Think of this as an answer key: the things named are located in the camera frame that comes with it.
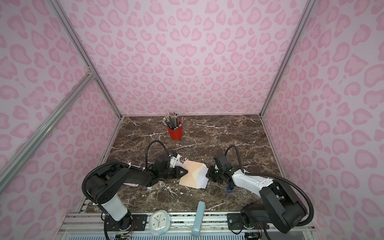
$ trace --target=pink leopard print wall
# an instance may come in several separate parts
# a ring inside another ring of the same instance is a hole
[[[306,0],[62,0],[123,114],[259,113]]]
[[[44,0],[0,3],[0,171],[87,71]]]
[[[321,0],[266,125],[323,240],[384,239],[384,2]]]
[[[83,193],[117,124],[91,82],[22,171],[0,195],[0,239],[54,239]]]

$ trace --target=paper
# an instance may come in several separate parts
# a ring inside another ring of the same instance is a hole
[[[208,168],[204,163],[186,160],[184,169],[188,170],[188,173],[180,178],[180,185],[205,189],[208,183],[208,178],[205,176]]]

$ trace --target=pencil holder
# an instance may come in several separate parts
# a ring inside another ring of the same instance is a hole
[[[173,140],[177,141],[183,137],[183,126],[179,127],[176,130],[172,130],[169,127],[167,127],[167,128],[168,128],[169,135]]]

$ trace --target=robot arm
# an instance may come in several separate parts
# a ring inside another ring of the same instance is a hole
[[[84,179],[83,193],[91,196],[91,200],[105,214],[109,214],[122,230],[130,226],[131,213],[125,207],[117,195],[118,190],[124,183],[139,184],[146,187],[152,187],[160,179],[180,178],[188,173],[182,167],[171,167],[170,162],[177,153],[171,153],[169,156],[161,154],[155,163],[148,169],[139,168],[130,164],[121,162],[112,162],[112,164],[101,165],[91,171]]]
[[[260,196],[263,204],[250,203],[240,212],[243,225],[254,227],[257,223],[272,223],[282,233],[287,233],[307,215],[307,209],[285,181],[248,175],[232,166],[224,154],[214,157],[216,167],[211,166],[207,178],[228,184],[228,191],[242,187]]]

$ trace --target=light blue clock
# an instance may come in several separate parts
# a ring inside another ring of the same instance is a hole
[[[149,217],[149,230],[154,236],[160,236],[166,233],[170,227],[170,217],[165,210],[154,212]]]

